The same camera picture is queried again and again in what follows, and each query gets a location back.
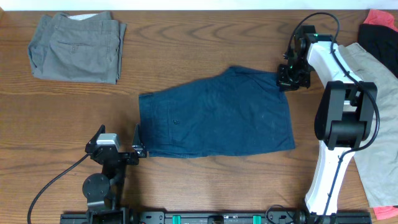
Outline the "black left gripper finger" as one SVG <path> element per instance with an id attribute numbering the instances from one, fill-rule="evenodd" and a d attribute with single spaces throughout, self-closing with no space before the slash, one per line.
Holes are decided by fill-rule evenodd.
<path id="1" fill-rule="evenodd" d="M 147 157 L 147 150 L 145 145 L 141 141 L 140 137 L 140 125 L 136 124 L 134 128 L 134 137 L 132 140 L 132 148 L 134 149 L 135 153 L 138 157 Z"/>
<path id="2" fill-rule="evenodd" d="M 96 134 L 88 141 L 85 147 L 85 152 L 86 153 L 93 153 L 96 150 L 97 147 L 97 140 L 100 136 L 100 134 L 105 133 L 105 125 L 101 125 L 99 129 L 97 130 Z"/>

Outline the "blue shorts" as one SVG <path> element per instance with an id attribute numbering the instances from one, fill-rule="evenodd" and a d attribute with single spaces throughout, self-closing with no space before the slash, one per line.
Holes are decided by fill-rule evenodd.
<path id="1" fill-rule="evenodd" d="M 229 67 L 139 96 L 141 140 L 154 157 L 250 156 L 295 148 L 277 74 Z"/>

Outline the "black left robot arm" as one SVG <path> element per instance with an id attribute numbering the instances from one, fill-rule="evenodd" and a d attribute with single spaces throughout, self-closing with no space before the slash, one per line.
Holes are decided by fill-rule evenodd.
<path id="1" fill-rule="evenodd" d="M 88 223 L 139 223 L 129 208 L 121 205 L 126 167 L 136 166 L 147 150 L 140 138 L 140 126 L 134 128 L 131 152 L 121 152 L 119 136 L 107 133 L 101 125 L 88 141 L 85 152 L 102 165 L 102 171 L 86 178 L 82 191 L 87 200 Z"/>

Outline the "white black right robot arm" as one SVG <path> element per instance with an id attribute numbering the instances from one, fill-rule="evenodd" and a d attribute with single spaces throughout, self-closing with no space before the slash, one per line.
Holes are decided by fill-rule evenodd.
<path id="1" fill-rule="evenodd" d="M 365 147 L 363 142 L 372 143 L 377 136 L 378 131 L 371 129 L 379 126 L 377 87 L 351 71 L 335 36 L 319 34 L 314 26 L 295 28 L 284 58 L 287 63 L 277 70 L 281 91 L 309 88 L 311 72 L 317 73 L 325 88 L 314 121 L 320 152 L 305 204 L 309 214 L 331 217 L 337 213 L 351 158 Z"/>

